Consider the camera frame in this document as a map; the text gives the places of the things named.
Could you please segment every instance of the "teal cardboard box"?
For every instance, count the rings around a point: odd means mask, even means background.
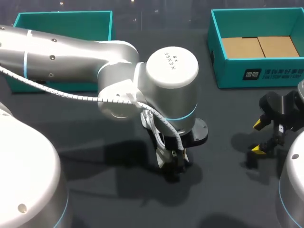
[[[304,79],[304,10],[213,9],[208,47],[219,88],[297,86]]]
[[[112,11],[20,13],[14,26],[95,41],[112,40],[115,35]],[[38,89],[13,78],[6,77],[6,79],[14,93],[39,92]],[[97,91],[97,85],[93,83],[44,82],[44,84],[60,91]]]

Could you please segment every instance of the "white cable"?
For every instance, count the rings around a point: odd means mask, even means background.
[[[161,137],[159,135],[159,132],[158,132],[158,130],[157,130],[155,124],[154,124],[152,113],[147,111],[147,113],[143,112],[143,115],[144,115],[144,118],[146,119],[146,122],[147,122],[148,126],[150,127],[150,129],[152,130],[152,132],[155,136],[155,139],[156,139],[156,142],[157,142],[157,145],[159,146],[159,148],[162,149],[163,151],[167,150],[166,146],[162,142]]]
[[[35,87],[37,89],[40,89],[42,91],[48,92],[50,94],[54,94],[57,96],[61,96],[61,97],[65,97],[68,99],[74,99],[74,100],[81,100],[81,101],[93,101],[93,102],[103,102],[103,103],[119,103],[119,104],[129,104],[129,105],[133,105],[133,103],[129,100],[123,100],[122,98],[118,97],[116,99],[108,99],[108,98],[99,98],[99,97],[92,97],[92,96],[81,96],[81,95],[73,95],[73,94],[68,94],[68,93],[64,93],[62,91],[59,90],[55,90],[52,88],[49,88],[45,85],[41,85],[37,82],[33,82],[31,80],[28,80],[22,76],[19,76],[11,71],[9,71],[8,69],[5,69],[3,67],[0,66],[0,72],[4,73],[7,76],[10,76],[18,81],[21,81],[27,85],[30,85],[32,87]],[[184,147],[182,145],[182,141],[181,141],[181,137],[179,135],[179,133],[175,130],[175,128],[159,113],[157,112],[155,109],[153,109],[152,107],[141,103],[141,102],[137,102],[137,104],[143,108],[146,109],[148,111],[150,111],[154,116],[156,116],[156,118],[158,118],[160,121],[162,121],[167,127],[168,129],[172,132],[172,134],[174,135],[174,137],[177,140],[177,147],[179,150],[183,151]]]

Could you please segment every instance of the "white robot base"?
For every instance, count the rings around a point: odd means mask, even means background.
[[[66,180],[54,146],[1,103],[0,124],[0,228],[71,227]]]
[[[293,142],[281,174],[276,214],[282,228],[304,228],[304,132]]]

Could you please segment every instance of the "brown cardboard box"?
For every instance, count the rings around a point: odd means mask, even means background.
[[[223,38],[228,58],[299,57],[290,37]]]
[[[264,54],[257,38],[223,38],[228,58],[263,58]]]
[[[299,57],[290,37],[258,37],[265,57]]]

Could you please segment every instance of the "dark tabletop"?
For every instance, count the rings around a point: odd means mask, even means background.
[[[96,104],[48,94],[11,95],[0,77],[0,101],[18,119],[41,131],[65,157],[73,227],[278,227],[274,202],[284,156],[259,160],[257,170],[244,168],[243,162],[247,147],[272,133],[271,128],[252,129],[261,114],[260,97],[267,91],[285,94],[291,88],[218,89],[206,33],[211,8],[300,6],[303,2],[165,0],[164,6],[155,0],[145,8],[147,1],[135,1],[142,4],[126,8],[126,1],[111,0],[117,5],[113,8],[105,0],[66,0],[63,6],[55,0],[0,0],[0,24],[13,23],[21,11],[114,9],[116,38],[132,43],[142,61],[166,46],[184,47],[199,61],[196,113],[208,124],[209,139],[188,149],[194,165],[175,184],[148,171],[155,149],[139,117],[113,122],[102,116]],[[279,151],[286,152],[296,135],[290,133]]]

